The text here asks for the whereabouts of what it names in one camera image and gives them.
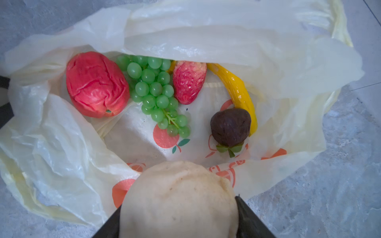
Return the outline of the cream plastic shopping bag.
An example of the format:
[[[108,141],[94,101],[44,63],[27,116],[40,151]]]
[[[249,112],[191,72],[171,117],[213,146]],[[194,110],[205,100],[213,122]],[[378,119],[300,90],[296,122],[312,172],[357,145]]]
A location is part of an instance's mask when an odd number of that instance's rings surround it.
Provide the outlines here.
[[[209,62],[197,99],[179,110],[188,139],[158,133],[129,102],[92,119],[70,101],[65,68],[96,51]],[[229,94],[213,73],[244,81],[256,132],[235,157],[216,150],[210,119]],[[364,72],[341,1],[159,1],[101,9],[54,35],[33,35],[5,53],[14,117],[1,129],[1,177],[27,210],[100,227],[131,183],[164,161],[187,160],[228,179],[248,199],[325,151],[322,118],[340,89]]]

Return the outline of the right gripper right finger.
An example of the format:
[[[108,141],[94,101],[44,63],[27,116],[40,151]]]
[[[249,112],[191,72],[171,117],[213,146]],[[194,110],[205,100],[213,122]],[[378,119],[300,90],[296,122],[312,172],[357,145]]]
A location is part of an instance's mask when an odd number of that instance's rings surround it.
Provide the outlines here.
[[[235,200],[239,213],[237,238],[275,238],[275,235],[240,196],[236,196]]]

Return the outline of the fake beige fruit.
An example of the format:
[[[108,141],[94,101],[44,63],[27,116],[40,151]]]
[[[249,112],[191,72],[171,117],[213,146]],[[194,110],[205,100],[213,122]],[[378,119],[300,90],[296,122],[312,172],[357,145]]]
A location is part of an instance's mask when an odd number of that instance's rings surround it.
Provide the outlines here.
[[[121,238],[234,238],[238,206],[231,182],[188,161],[143,172],[121,206]]]

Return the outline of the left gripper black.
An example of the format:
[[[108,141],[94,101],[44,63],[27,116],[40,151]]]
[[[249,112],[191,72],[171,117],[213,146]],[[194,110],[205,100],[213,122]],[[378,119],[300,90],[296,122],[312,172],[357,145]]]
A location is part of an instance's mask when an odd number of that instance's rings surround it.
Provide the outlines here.
[[[8,123],[14,116],[11,104],[8,97],[8,89],[10,85],[10,79],[1,76],[1,117],[0,117],[0,127],[2,128],[6,123]]]

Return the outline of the fake red fruit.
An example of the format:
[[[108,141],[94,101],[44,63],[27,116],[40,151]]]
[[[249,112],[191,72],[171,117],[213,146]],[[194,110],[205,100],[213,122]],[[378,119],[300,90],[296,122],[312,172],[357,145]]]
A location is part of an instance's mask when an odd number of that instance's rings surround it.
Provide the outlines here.
[[[120,114],[130,98],[129,85],[118,65],[98,52],[70,59],[66,87],[74,107],[91,118]]]

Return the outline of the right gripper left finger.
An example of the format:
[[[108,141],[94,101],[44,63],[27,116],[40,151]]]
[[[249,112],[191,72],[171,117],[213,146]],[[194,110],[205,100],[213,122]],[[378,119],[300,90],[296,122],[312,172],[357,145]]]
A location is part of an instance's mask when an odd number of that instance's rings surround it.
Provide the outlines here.
[[[119,238],[121,206],[92,238]]]

